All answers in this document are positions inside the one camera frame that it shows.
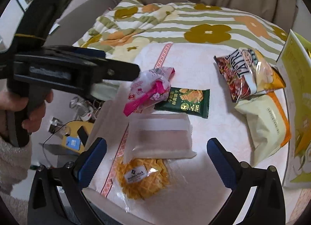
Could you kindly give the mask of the white fuzzy sleeve forearm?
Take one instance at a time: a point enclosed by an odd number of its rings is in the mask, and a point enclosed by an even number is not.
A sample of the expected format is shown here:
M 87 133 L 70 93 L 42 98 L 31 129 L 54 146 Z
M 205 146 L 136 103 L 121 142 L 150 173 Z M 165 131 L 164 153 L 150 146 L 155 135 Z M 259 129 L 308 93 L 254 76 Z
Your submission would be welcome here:
M 13 186 L 25 180 L 31 166 L 32 143 L 14 147 L 1 140 L 1 197 L 19 224 L 27 224 L 28 202 L 11 196 Z

